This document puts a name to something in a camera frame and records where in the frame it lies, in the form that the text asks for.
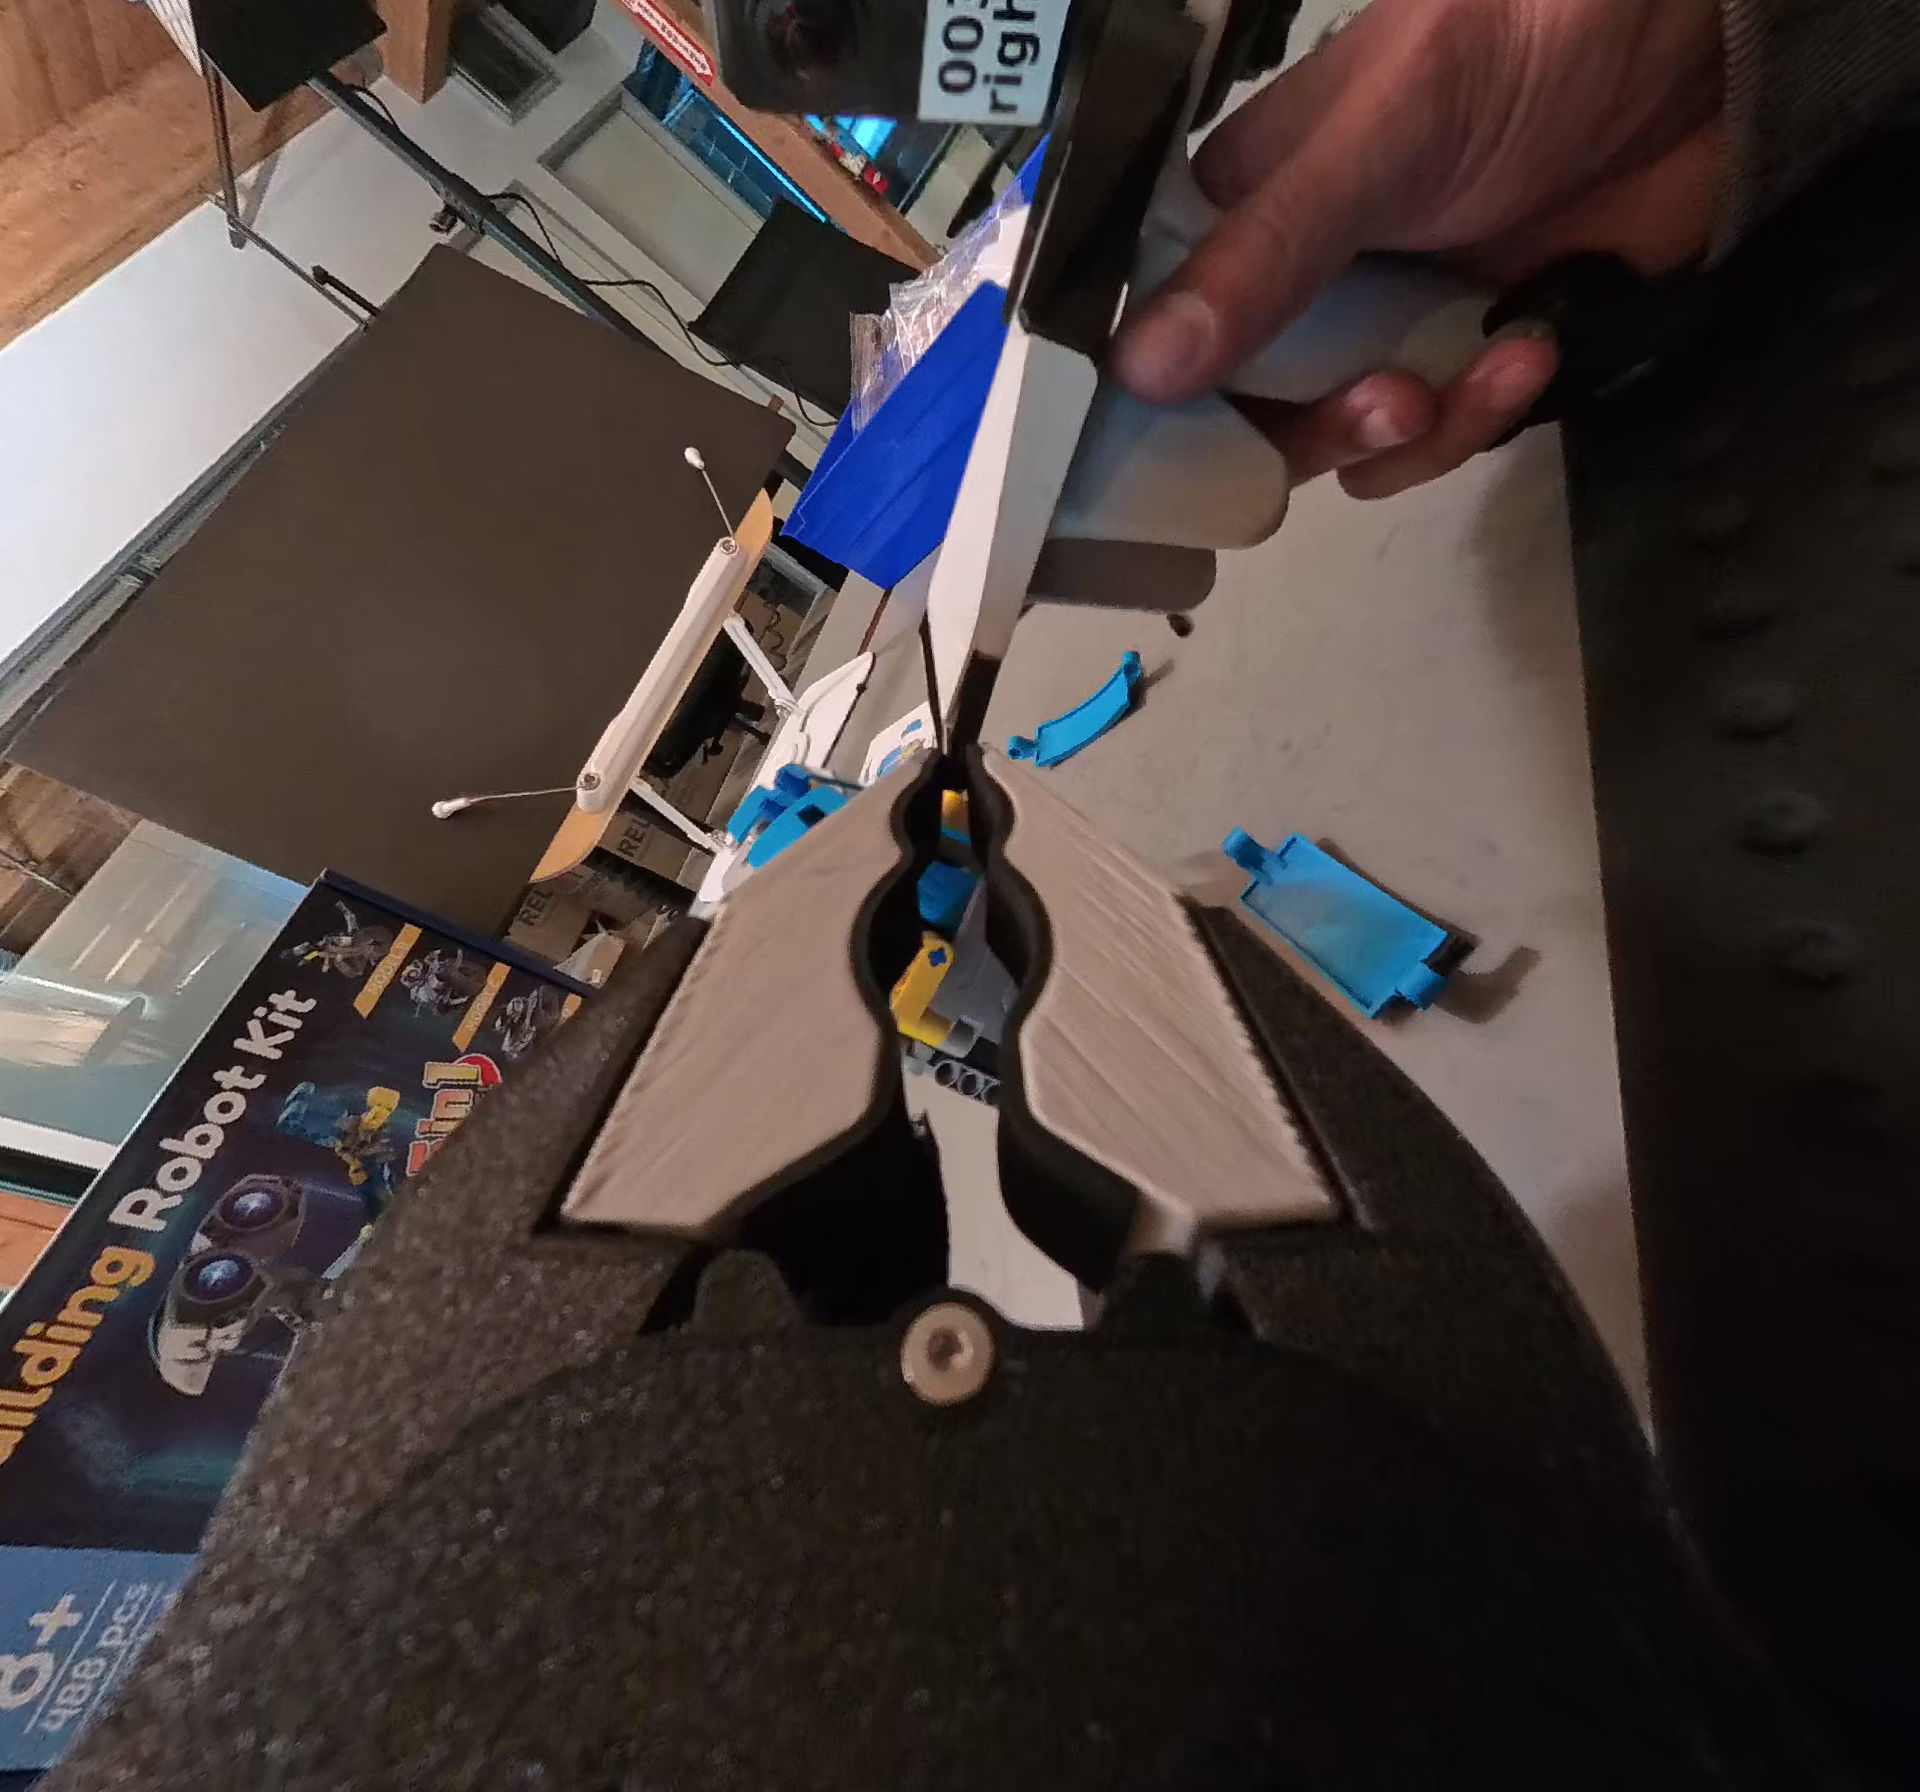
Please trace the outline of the crumpled clear bag with pieces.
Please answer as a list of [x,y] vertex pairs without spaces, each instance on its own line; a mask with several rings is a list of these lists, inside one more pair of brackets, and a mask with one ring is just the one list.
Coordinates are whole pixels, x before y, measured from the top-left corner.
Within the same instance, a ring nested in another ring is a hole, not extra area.
[[926,361],[976,291],[1008,291],[1045,147],[1037,143],[1008,187],[994,196],[932,269],[893,287],[879,312],[851,315],[851,398],[843,421],[853,434],[863,431],[901,381]]

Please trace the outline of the blue plastic bin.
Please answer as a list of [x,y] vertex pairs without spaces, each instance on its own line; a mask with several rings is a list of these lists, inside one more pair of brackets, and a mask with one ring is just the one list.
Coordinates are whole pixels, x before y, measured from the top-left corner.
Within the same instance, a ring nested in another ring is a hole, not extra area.
[[972,291],[861,429],[840,423],[780,538],[879,588],[944,540],[1006,339],[1006,288]]

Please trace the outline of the black monitor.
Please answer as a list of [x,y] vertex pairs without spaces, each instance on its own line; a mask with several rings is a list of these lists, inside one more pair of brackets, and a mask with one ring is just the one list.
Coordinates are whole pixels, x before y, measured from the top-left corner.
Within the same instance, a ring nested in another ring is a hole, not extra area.
[[851,318],[888,310],[893,288],[916,274],[780,200],[694,318],[692,333],[732,363],[838,416],[853,391]]

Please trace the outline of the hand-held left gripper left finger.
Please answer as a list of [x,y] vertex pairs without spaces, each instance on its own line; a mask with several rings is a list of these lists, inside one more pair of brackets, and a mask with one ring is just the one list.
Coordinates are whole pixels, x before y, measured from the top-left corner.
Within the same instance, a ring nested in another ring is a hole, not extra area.
[[560,1203],[567,1227],[715,1237],[856,1148],[908,1129],[876,925],[910,888],[906,759],[734,888],[704,925]]

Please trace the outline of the person's right hand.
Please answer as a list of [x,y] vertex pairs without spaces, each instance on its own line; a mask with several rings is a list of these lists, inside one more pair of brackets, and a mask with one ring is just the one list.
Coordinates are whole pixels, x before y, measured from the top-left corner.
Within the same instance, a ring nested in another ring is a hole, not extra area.
[[1710,249],[1726,152],[1719,0],[1375,0],[1217,123],[1208,239],[1122,333],[1136,397],[1224,379],[1356,253],[1511,287],[1583,252]]

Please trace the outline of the narrow blue curved arc piece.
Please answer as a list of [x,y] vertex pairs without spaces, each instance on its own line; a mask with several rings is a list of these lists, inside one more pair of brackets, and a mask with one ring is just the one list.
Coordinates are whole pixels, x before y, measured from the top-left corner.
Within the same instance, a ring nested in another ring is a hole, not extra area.
[[1145,665],[1127,649],[1090,698],[1040,723],[1030,734],[1013,734],[1006,756],[1034,767],[1059,767],[1123,724],[1140,707]]

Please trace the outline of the dark blue toy kit box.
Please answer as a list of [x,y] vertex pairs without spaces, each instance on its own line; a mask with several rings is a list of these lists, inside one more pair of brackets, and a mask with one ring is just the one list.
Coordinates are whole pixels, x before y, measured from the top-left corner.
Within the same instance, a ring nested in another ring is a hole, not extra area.
[[5,1788],[131,1671],[378,1216],[587,994],[327,872],[207,1019],[5,1304]]

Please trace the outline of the blue yellow toy brick model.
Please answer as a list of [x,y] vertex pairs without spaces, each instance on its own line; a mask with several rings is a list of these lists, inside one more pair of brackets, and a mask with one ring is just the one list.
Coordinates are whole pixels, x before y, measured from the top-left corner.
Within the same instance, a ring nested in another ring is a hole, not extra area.
[[[780,767],[772,783],[747,792],[729,821],[728,883],[798,844],[853,792],[800,765]],[[918,913],[919,947],[890,991],[905,1067],[996,1108],[999,1046],[1017,987],[990,941],[986,878],[972,851],[969,798],[961,792],[944,792],[941,837],[919,872]]]

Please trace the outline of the black flat board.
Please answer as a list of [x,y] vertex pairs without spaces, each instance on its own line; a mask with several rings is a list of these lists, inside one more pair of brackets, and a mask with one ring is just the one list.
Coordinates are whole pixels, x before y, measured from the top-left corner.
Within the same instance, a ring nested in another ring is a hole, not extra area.
[[16,764],[299,883],[502,935],[573,785],[794,431],[437,245],[185,548],[80,653]]

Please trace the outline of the blue curved panel piece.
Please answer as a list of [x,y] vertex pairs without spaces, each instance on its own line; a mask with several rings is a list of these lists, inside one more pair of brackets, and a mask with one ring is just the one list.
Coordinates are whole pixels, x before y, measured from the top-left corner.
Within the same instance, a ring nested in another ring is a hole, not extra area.
[[1356,1011],[1427,1011],[1474,941],[1305,834],[1278,844],[1233,827],[1220,852],[1245,878],[1241,905],[1320,972]]

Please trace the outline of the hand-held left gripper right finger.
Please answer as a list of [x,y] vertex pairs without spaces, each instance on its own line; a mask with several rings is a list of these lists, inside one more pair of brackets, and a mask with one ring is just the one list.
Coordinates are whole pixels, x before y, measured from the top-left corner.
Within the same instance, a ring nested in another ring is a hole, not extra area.
[[987,936],[1014,982],[998,1179],[1090,1293],[1147,1253],[1333,1224],[1343,1197],[1190,899],[1006,753],[971,757]]

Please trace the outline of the person's right forearm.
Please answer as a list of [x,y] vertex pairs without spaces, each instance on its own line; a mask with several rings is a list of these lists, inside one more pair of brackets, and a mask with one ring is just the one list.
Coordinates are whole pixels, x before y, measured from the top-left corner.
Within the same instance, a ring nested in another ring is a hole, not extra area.
[[1725,256],[1838,152],[1917,104],[1919,0],[1719,0]]

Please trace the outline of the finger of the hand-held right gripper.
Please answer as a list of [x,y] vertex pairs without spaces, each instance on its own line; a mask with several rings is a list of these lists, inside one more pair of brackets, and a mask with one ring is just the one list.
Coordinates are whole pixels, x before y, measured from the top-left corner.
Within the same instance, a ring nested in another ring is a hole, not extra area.
[[1097,385],[1089,355],[1008,326],[926,605],[930,696],[951,756],[980,736]]

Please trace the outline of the grey desk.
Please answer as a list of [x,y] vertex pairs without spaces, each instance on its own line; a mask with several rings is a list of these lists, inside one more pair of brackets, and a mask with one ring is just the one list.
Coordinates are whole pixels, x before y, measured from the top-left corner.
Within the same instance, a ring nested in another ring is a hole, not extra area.
[[1127,648],[1140,709],[1047,783],[1240,925],[1233,827],[1307,834],[1474,941],[1430,1011],[1367,1019],[1310,984],[1498,1171],[1647,1416],[1559,436],[1383,501],[1302,484],[1185,636],[1028,611],[987,741],[1085,699]]

